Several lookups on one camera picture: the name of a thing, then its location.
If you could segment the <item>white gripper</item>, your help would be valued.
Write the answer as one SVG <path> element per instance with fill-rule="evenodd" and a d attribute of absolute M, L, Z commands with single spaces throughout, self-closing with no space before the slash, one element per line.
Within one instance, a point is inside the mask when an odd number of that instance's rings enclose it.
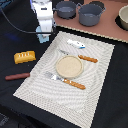
<path fill-rule="evenodd" d="M 36 16 L 43 34 L 50 34 L 53 27 L 53 11 L 47 7 L 37 7 Z"/>

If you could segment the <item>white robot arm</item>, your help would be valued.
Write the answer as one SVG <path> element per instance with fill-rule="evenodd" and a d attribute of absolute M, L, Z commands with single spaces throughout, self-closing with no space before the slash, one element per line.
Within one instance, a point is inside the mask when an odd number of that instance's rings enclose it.
<path fill-rule="evenodd" d="M 53 27 L 53 10 L 51 0 L 31 0 L 31 7 L 37 16 L 41 34 L 49 36 Z"/>

